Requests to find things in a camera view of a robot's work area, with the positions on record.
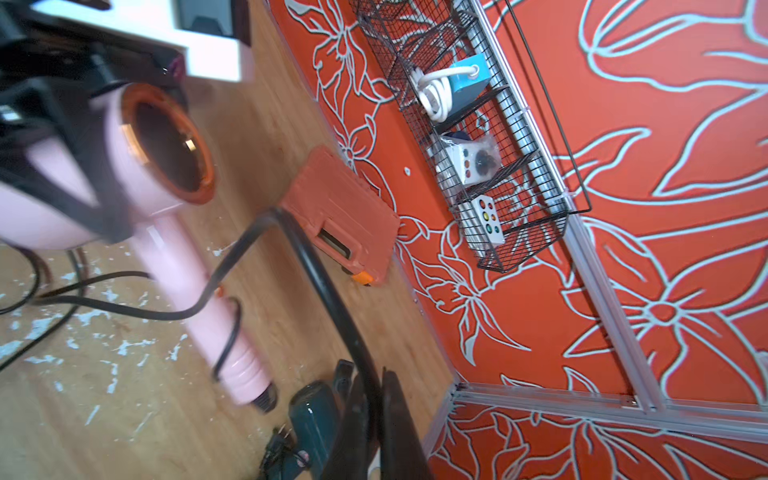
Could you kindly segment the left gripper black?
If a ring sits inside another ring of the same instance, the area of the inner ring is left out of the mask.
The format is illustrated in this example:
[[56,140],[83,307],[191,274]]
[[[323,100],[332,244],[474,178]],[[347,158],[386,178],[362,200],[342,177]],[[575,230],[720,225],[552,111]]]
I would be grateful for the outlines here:
[[[106,108],[96,98],[128,84],[163,90],[186,109],[176,74],[183,58],[169,47],[100,31],[79,35],[36,26],[1,49],[1,183],[64,214],[97,236],[119,242],[133,233],[127,197],[106,146]],[[47,139],[93,188],[96,204],[56,186],[25,150]]]

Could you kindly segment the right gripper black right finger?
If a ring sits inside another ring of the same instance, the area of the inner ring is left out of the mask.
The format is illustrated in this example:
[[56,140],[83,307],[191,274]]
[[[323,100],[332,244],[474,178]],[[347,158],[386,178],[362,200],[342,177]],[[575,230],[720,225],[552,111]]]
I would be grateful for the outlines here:
[[383,372],[382,393],[381,478],[433,479],[403,389],[394,371]]

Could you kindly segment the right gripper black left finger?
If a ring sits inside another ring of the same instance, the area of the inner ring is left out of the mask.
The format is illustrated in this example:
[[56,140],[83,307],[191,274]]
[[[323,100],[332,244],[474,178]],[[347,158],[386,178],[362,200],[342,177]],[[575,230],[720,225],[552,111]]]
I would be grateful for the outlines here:
[[354,379],[323,480],[367,479],[370,464],[371,408],[360,376]]

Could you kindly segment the dark green hair dryer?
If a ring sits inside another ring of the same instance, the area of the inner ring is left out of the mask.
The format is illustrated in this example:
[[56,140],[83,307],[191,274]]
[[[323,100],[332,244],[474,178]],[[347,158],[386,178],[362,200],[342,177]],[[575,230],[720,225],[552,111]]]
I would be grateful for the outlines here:
[[321,477],[354,372],[354,363],[341,359],[330,381],[313,381],[293,395],[288,405],[290,423],[273,431],[259,466],[258,480]]

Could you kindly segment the pink hair dryer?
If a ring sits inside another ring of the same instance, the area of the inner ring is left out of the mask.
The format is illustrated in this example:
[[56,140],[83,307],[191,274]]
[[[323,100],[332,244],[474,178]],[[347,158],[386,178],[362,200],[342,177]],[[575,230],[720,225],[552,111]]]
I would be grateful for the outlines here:
[[[122,241],[131,243],[171,311],[151,313],[95,301],[88,307],[182,323],[213,379],[235,403],[271,411],[277,390],[242,329],[241,305],[219,292],[222,275],[208,272],[178,217],[182,208],[205,204],[214,196],[215,169],[208,146],[185,110],[152,85],[128,84],[93,102],[106,108],[107,154],[127,197],[133,233]],[[93,188],[63,149],[62,141],[47,139],[25,152],[56,186],[94,206]],[[95,240],[116,243],[2,183],[1,237],[27,250],[72,249]]]

